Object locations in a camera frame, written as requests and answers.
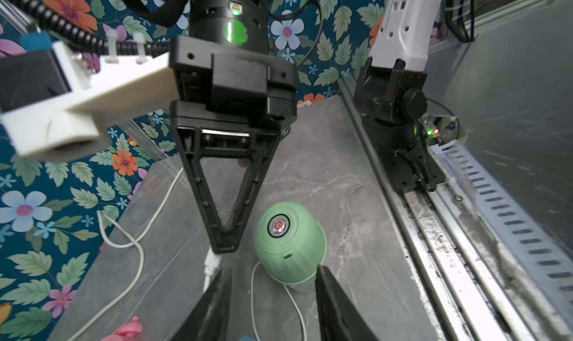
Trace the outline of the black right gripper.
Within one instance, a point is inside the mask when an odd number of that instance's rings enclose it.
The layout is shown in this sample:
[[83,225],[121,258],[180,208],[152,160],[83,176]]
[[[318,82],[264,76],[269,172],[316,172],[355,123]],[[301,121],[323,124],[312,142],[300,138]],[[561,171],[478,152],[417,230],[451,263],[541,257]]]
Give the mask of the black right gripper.
[[172,132],[216,254],[237,251],[281,140],[297,120],[293,63],[189,36],[170,42]]

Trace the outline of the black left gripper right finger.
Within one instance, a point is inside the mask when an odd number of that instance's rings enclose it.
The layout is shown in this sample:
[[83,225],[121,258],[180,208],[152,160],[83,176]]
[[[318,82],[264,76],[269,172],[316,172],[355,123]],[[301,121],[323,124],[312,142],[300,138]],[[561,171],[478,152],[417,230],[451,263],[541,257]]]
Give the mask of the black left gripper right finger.
[[327,266],[317,267],[315,291],[322,341],[378,340]]

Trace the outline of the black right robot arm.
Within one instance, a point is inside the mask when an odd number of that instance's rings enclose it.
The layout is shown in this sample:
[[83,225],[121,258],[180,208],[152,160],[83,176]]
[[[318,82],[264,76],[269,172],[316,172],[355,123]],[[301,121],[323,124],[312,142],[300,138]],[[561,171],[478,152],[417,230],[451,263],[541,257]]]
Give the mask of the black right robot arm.
[[[331,97],[335,78],[357,71],[366,61],[382,22],[386,0],[319,0],[320,12],[308,9],[290,27],[279,23],[281,32],[271,36],[278,57],[298,63],[301,80],[298,106],[305,107]],[[167,29],[152,26],[128,11],[121,0],[44,0],[65,16],[90,27],[97,34],[118,31],[127,40],[135,31],[146,39],[163,42],[188,32],[187,17]],[[273,13],[296,11],[306,0],[273,0]],[[43,163],[16,156],[1,135],[1,236],[27,236],[34,251],[53,237],[62,254],[71,236],[94,237],[89,226],[96,208],[109,218],[119,216],[143,181],[152,157],[150,139],[167,154],[175,153],[170,113],[155,110],[135,119],[137,130],[119,126],[108,129],[112,146],[69,163]]]

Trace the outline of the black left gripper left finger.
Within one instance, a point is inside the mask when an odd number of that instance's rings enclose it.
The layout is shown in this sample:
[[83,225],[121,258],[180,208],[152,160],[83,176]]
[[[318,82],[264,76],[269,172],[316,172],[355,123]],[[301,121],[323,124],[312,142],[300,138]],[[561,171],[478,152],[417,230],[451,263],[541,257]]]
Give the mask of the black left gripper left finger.
[[225,341],[231,312],[232,272],[223,268],[171,338],[172,341]]

